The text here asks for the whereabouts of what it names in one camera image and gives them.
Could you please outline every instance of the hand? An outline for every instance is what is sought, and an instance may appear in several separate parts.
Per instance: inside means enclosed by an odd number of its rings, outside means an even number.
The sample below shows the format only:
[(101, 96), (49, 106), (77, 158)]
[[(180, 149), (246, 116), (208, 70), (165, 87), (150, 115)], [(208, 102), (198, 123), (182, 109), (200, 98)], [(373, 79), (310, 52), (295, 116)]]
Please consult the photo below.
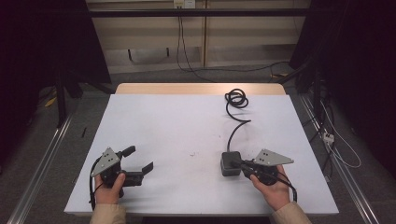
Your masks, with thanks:
[(95, 176), (95, 188), (98, 188), (95, 192), (96, 203), (119, 203), (119, 192), (122, 189), (123, 182), (125, 181), (125, 174), (120, 173), (114, 182), (113, 188), (108, 189), (104, 186), (102, 177), (100, 175)]
[[(282, 165), (278, 165), (276, 168), (280, 173), (286, 175)], [(283, 175), (278, 175), (278, 178), (287, 181), (286, 177)], [(287, 185), (277, 181), (272, 186), (266, 186), (260, 182), (255, 175), (251, 175), (250, 180), (253, 186), (262, 193), (265, 201), (267, 201), (275, 211), (290, 203), (289, 187)]]

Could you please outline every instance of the sleeve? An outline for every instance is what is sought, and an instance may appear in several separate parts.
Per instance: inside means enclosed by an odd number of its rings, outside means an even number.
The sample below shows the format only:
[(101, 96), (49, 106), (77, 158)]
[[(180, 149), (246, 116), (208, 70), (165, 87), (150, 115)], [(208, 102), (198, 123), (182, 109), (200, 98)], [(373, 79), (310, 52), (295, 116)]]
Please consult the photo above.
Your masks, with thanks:
[(273, 213), (276, 224), (310, 224), (303, 209), (295, 202), (288, 203)]
[(125, 224), (125, 207), (118, 204), (99, 203), (95, 206), (91, 224)]

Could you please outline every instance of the wire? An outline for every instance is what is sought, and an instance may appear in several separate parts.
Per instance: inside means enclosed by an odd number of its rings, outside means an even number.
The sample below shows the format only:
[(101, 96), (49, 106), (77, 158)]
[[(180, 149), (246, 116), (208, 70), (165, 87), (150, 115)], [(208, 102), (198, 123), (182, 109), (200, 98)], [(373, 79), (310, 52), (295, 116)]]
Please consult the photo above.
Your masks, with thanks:
[(309, 143), (312, 143), (314, 139), (321, 133), (323, 125), (324, 125), (324, 119), (320, 122), (319, 124), (319, 129), (315, 132), (315, 134), (309, 139)]
[[(92, 168), (91, 168), (90, 174), (93, 172), (93, 169), (95, 168), (95, 166), (96, 166), (96, 164), (99, 162), (99, 160), (100, 160), (100, 158), (96, 159), (96, 161), (93, 163), (93, 166), (92, 166)], [(90, 176), (90, 198), (91, 198), (90, 204), (91, 204), (92, 211), (93, 211), (93, 210), (95, 209), (95, 206), (96, 206), (95, 192), (96, 192), (97, 189), (99, 189), (99, 187), (102, 186), (102, 185), (100, 185), (95, 191), (93, 191), (93, 190), (92, 190), (92, 179), (93, 179), (93, 177)]]
[[(182, 38), (182, 41), (183, 41), (184, 56), (185, 56), (185, 58), (186, 58), (187, 65), (189, 66), (190, 70), (187, 70), (187, 69), (182, 68), (182, 67), (180, 66), (179, 61), (178, 61), (178, 50), (179, 50), (179, 47), (180, 47), (180, 37)], [(196, 77), (198, 77), (198, 78), (200, 78), (200, 79), (202, 79), (202, 80), (205, 80), (205, 81), (208, 81), (208, 82), (216, 83), (216, 82), (213, 81), (213, 80), (210, 80), (210, 79), (208, 79), (208, 78), (199, 76), (199, 75), (196, 74), (196, 72), (191, 68), (191, 65), (190, 65), (190, 62), (189, 62), (189, 58), (187, 57), (186, 44), (185, 44), (185, 42), (184, 42), (183, 19), (182, 19), (181, 17), (178, 17), (177, 65), (178, 65), (178, 67), (179, 67), (182, 71), (185, 71), (185, 72), (192, 72)]]
[(279, 175), (283, 175), (283, 177), (286, 178), (286, 181), (285, 181), (285, 180), (283, 180), (283, 179), (281, 179), (281, 178), (279, 178), (277, 176), (270, 175), (270, 174), (267, 174), (265, 172), (262, 172), (261, 174), (267, 175), (267, 176), (273, 178), (274, 180), (279, 181), (279, 182), (283, 183), (284, 185), (288, 186), (289, 188), (291, 188), (291, 191), (293, 192), (293, 200), (295, 202), (297, 202), (297, 189), (291, 184), (291, 182), (289, 181), (287, 176), (285, 176), (284, 174), (278, 172)]
[(337, 43), (338, 37), (340, 36), (340, 33), (341, 33), (341, 29), (342, 29), (343, 26), (344, 26), (344, 21), (345, 21), (345, 17), (347, 16), (347, 10), (348, 10), (348, 8), (349, 8), (349, 4), (350, 4), (350, 0), (348, 0), (348, 1), (346, 2), (346, 6), (344, 7), (343, 16), (341, 17), (341, 19), (340, 19), (340, 21), (339, 21), (340, 24), (338, 25), (338, 30), (336, 31), (336, 34), (335, 34), (335, 38), (334, 38), (332, 47), (334, 47), (335, 44)]
[(312, 117), (312, 119), (309, 119), (309, 120), (307, 120), (307, 121), (304, 121), (303, 123), (301, 123), (301, 125), (303, 126), (303, 127), (305, 127), (308, 123), (310, 123), (312, 120), (314, 120), (314, 119), (316, 119), (316, 117), (317, 116), (314, 116), (314, 117)]
[(230, 144), (231, 144), (231, 140), (233, 139), (233, 135), (235, 134), (236, 130), (238, 130), (240, 127), (242, 127), (242, 125), (251, 122), (250, 119), (237, 119), (236, 117), (234, 117), (229, 109), (228, 106), (232, 105), (235, 108), (245, 108), (246, 106), (248, 106), (248, 98), (246, 97), (245, 93), (240, 90), (240, 89), (233, 89), (228, 93), (224, 94), (224, 98), (227, 101), (227, 105), (225, 106), (225, 109), (227, 111), (227, 114), (234, 120), (241, 122), (238, 126), (236, 126), (236, 128), (233, 130), (233, 132), (230, 135), (230, 138), (228, 139), (228, 143), (227, 143), (227, 152), (230, 152)]
[[(323, 144), (324, 148), (326, 149), (326, 145), (325, 145), (324, 141), (322, 141), (322, 144)], [(324, 170), (326, 169), (327, 162), (330, 162), (330, 174), (329, 174), (329, 176), (332, 176), (332, 160), (330, 160), (330, 156), (332, 155), (332, 152), (333, 152), (333, 150), (330, 150), (330, 151), (326, 150), (326, 153), (327, 153), (326, 161), (324, 162), (323, 166), (321, 167), (321, 171), (323, 173)]]
[[(324, 104), (323, 104), (321, 101), (320, 101), (320, 103), (321, 103), (321, 105), (322, 105), (322, 107), (323, 107), (323, 109), (324, 109), (324, 112), (325, 112), (327, 118), (330, 120), (330, 116), (329, 116), (329, 114), (327, 113), (326, 107), (324, 106)], [(351, 164), (347, 163), (346, 161), (344, 161), (344, 160), (341, 158), (341, 156), (340, 156), (339, 154), (337, 154), (337, 153), (334, 152), (334, 150), (333, 150), (332, 147), (329, 145), (329, 143), (325, 143), (325, 144), (329, 147), (329, 150), (334, 154), (334, 156), (335, 156), (338, 160), (340, 160), (340, 161), (341, 161), (343, 164), (345, 164), (346, 166), (349, 166), (349, 167), (351, 167), (351, 168), (359, 168), (359, 167), (361, 167), (361, 158), (359, 157), (358, 153), (357, 153), (357, 152), (353, 149), (353, 147), (341, 136), (341, 134), (340, 134), (339, 132), (337, 132), (337, 130), (335, 129), (335, 127), (334, 127), (333, 125), (332, 125), (332, 128), (334, 129), (335, 133), (346, 143), (347, 146), (349, 146), (349, 148), (352, 150), (352, 152), (356, 155), (356, 157), (357, 157), (358, 160), (359, 160), (359, 164), (358, 164), (358, 165), (351, 165)]]
[[(183, 43), (184, 56), (186, 58), (187, 65), (188, 65), (189, 69), (181, 67), (180, 62), (178, 60), (178, 53), (179, 53), (179, 49), (180, 49), (180, 38), (181, 38), (182, 43)], [(270, 65), (266, 65), (266, 66), (263, 66), (263, 67), (246, 69), (246, 70), (226, 69), (226, 68), (200, 68), (200, 69), (193, 69), (191, 67), (191, 65), (190, 65), (190, 61), (189, 61), (189, 58), (187, 56), (186, 44), (185, 44), (185, 40), (184, 40), (183, 19), (181, 17), (178, 17), (177, 66), (182, 71), (193, 72), (194, 75), (196, 77), (200, 78), (200, 79), (203, 79), (203, 80), (209, 81), (209, 82), (215, 82), (215, 81), (210, 80), (208, 78), (199, 76), (198, 74), (196, 74), (196, 72), (199, 72), (199, 71), (254, 72), (254, 71), (260, 71), (260, 70), (264, 70), (264, 69), (270, 68), (271, 69), (271, 77), (270, 77), (270, 80), (268, 82), (271, 82), (272, 79), (273, 79), (273, 76), (274, 76), (273, 71), (272, 71), (272, 67), (277, 65), (277, 64), (281, 64), (281, 63), (289, 63), (289, 62), (286, 62), (286, 61), (277, 62), (277, 63), (272, 63)]]

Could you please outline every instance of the white table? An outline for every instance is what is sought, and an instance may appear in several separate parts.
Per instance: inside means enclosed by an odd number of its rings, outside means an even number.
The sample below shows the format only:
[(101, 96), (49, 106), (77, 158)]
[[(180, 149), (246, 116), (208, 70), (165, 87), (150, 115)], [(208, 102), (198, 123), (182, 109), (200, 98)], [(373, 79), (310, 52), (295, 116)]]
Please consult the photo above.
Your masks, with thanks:
[[(231, 150), (239, 151), (245, 160), (255, 158), (262, 148), (294, 159), (284, 168), (297, 188), (299, 205), (308, 215), (337, 214), (289, 96), (247, 94), (247, 98), (247, 108), (230, 109), (238, 118), (252, 120), (236, 132)], [(154, 169), (141, 187), (124, 188), (120, 204), (127, 213), (145, 217), (269, 216), (273, 211), (248, 179), (242, 174), (221, 174), (220, 155), (239, 124), (229, 118), (225, 105), (222, 94), (210, 92), (112, 95), (64, 211), (88, 216), (92, 212), (88, 183), (93, 162), (107, 147), (117, 152), (136, 146), (135, 153), (122, 159), (122, 169), (139, 171), (151, 161)]]

